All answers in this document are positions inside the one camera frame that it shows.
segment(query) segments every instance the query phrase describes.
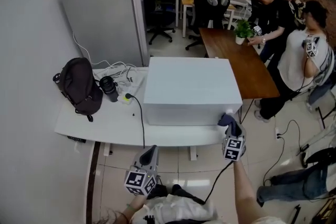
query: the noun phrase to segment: hand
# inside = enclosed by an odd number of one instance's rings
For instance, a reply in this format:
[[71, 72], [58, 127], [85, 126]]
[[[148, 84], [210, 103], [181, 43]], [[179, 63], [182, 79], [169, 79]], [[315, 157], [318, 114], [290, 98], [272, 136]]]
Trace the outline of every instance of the hand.
[[252, 37], [249, 39], [249, 43], [247, 45], [257, 45], [263, 42], [263, 38], [260, 36]]
[[146, 200], [147, 200], [146, 196], [137, 195], [134, 197], [134, 199], [130, 203], [130, 206], [134, 208], [135, 210], [140, 210], [145, 204]]

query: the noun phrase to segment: tile floor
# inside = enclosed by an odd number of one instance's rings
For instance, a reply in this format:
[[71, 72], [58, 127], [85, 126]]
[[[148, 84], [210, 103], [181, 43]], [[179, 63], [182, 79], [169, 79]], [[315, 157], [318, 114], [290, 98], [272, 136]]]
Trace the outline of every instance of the tile floor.
[[[158, 37], [151, 46], [151, 54], [154, 56], [203, 57], [205, 54], [203, 46], [197, 46], [190, 51], [184, 49], [190, 40], [183, 39], [179, 31], [180, 29], [177, 29], [176, 33], [172, 34], [174, 39], [172, 43], [165, 42], [165, 38]], [[247, 152], [242, 160], [255, 190], [262, 185], [265, 172], [272, 167], [281, 154], [282, 140], [275, 139], [276, 127], [282, 133], [286, 130], [288, 122], [295, 119], [300, 126], [300, 144], [320, 132], [321, 124], [318, 115], [308, 112], [304, 103], [306, 97], [307, 93], [287, 102], [277, 116], [267, 124], [254, 118], [253, 111], [256, 109], [254, 105], [247, 113], [243, 122], [247, 131]], [[250, 102], [251, 100], [244, 100], [243, 115], [245, 115]], [[333, 107], [334, 101], [327, 94], [319, 101], [319, 104], [322, 112], [327, 112]], [[333, 115], [326, 120], [326, 123], [330, 123], [332, 119]], [[299, 157], [296, 156], [299, 147], [297, 126], [291, 123], [288, 132], [283, 137], [286, 141], [284, 153], [267, 178], [290, 170], [301, 169]], [[92, 212], [94, 221], [106, 216], [111, 209], [122, 211], [125, 205], [131, 201], [132, 195], [123, 188], [123, 181], [126, 169], [129, 168], [134, 155], [140, 149], [140, 147], [134, 146], [114, 145], [113, 154], [104, 157], [101, 147], [94, 185]], [[225, 162], [220, 145], [198, 147], [197, 154], [198, 159], [191, 162], [186, 147], [160, 148], [159, 175], [163, 184], [168, 187], [180, 184], [191, 194], [205, 199]], [[211, 200], [223, 220], [231, 224], [237, 223], [232, 167], [222, 173]], [[280, 217], [285, 222], [289, 222], [293, 216], [294, 207], [300, 204], [302, 209], [296, 223], [309, 223], [324, 203], [325, 200], [315, 202], [270, 201], [265, 203], [264, 209], [269, 215]]]

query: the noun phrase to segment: white box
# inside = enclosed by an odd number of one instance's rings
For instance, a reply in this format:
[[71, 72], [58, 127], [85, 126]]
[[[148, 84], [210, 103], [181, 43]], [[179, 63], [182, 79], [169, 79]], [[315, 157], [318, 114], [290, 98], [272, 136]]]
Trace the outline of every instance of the white box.
[[143, 102], [150, 125], [216, 125], [241, 105], [227, 59], [151, 57]]

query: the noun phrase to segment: green plant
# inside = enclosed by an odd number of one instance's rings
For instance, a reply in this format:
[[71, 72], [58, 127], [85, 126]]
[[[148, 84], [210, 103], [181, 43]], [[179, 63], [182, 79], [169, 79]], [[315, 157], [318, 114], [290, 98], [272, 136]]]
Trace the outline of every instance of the green plant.
[[251, 37], [253, 36], [253, 30], [248, 21], [240, 20], [235, 29], [235, 34], [237, 37]]

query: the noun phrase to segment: white shirt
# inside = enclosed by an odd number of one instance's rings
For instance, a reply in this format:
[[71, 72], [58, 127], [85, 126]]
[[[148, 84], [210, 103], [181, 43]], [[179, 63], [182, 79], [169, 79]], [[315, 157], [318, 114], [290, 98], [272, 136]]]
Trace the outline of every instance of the white shirt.
[[[308, 30], [294, 30], [289, 34], [286, 43], [286, 50], [282, 54], [278, 64], [278, 70], [281, 78], [289, 89], [292, 91], [304, 91], [313, 86], [313, 78], [305, 78], [302, 70], [302, 58], [306, 55], [302, 47], [302, 42], [307, 39], [309, 33]], [[314, 35], [320, 37], [317, 42], [318, 54], [315, 57], [311, 57], [319, 71], [324, 70], [328, 63], [326, 59], [328, 55], [329, 45], [326, 41], [324, 34]]]
[[336, 163], [328, 166], [327, 173], [327, 191], [330, 192], [336, 188]]
[[[206, 224], [226, 224], [218, 219], [216, 209], [211, 201], [202, 206], [189, 198], [173, 195], [148, 200], [146, 205], [134, 214], [132, 223], [147, 224], [147, 221], [143, 219], [146, 215], [154, 216], [155, 224], [165, 224], [182, 219], [203, 220], [207, 221]], [[279, 218], [264, 217], [252, 224], [285, 223]]]

